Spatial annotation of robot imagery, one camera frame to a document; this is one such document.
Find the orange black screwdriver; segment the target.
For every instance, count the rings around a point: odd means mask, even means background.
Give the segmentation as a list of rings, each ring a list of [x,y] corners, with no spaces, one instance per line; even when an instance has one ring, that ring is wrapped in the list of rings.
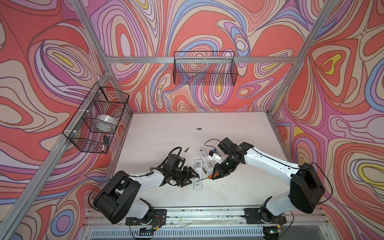
[[[197,180],[197,182],[200,182],[200,181],[203,181],[203,180],[207,180],[207,179],[212,179],[212,177],[215,177],[215,176],[218,176],[218,174],[216,173],[216,174],[214,174],[214,175],[209,175],[208,177],[206,177],[206,178],[203,178],[203,179],[199,179],[199,180]]]

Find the white remote control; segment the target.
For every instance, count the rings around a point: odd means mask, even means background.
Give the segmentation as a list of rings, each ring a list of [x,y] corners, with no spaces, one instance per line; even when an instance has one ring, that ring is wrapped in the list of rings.
[[[203,183],[201,179],[203,178],[203,161],[195,160],[194,171],[198,176],[194,179],[194,190],[201,191],[203,189]]]
[[[209,154],[204,147],[197,148],[197,152],[205,165],[207,173],[211,174],[214,170],[214,162],[208,158]]]

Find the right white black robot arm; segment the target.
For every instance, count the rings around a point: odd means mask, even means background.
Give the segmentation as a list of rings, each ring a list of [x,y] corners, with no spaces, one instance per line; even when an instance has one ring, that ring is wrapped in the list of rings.
[[[293,210],[313,213],[325,193],[324,185],[311,164],[289,163],[262,152],[252,144],[243,142],[237,145],[228,138],[220,141],[218,147],[227,157],[223,160],[216,149],[209,152],[209,160],[216,162],[211,180],[227,177],[238,165],[244,164],[257,167],[289,186],[289,191],[268,197],[259,208],[258,220],[265,224]]]

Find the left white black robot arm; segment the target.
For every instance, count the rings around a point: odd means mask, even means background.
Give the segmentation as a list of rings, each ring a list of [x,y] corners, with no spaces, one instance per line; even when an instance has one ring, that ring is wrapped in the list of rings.
[[[106,185],[96,195],[90,206],[103,214],[110,223],[117,224],[123,219],[136,221],[140,225],[152,224],[153,220],[163,223],[154,213],[154,207],[143,198],[140,192],[164,185],[186,187],[200,175],[191,167],[185,166],[185,158],[180,156],[181,147],[172,149],[166,158],[149,172],[129,175],[119,171],[105,181]]]

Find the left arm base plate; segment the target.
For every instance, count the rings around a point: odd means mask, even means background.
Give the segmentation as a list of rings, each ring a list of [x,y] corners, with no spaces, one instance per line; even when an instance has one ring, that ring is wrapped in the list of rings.
[[[153,209],[149,210],[142,219],[126,218],[126,226],[162,226],[166,223],[166,217],[166,209]]]

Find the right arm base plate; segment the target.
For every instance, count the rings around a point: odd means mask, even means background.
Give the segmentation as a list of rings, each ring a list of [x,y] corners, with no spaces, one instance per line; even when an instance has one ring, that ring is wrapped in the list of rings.
[[[284,225],[287,223],[286,217],[283,215],[274,216],[267,209],[245,208],[242,218],[246,219],[247,224],[267,224],[267,225]]]

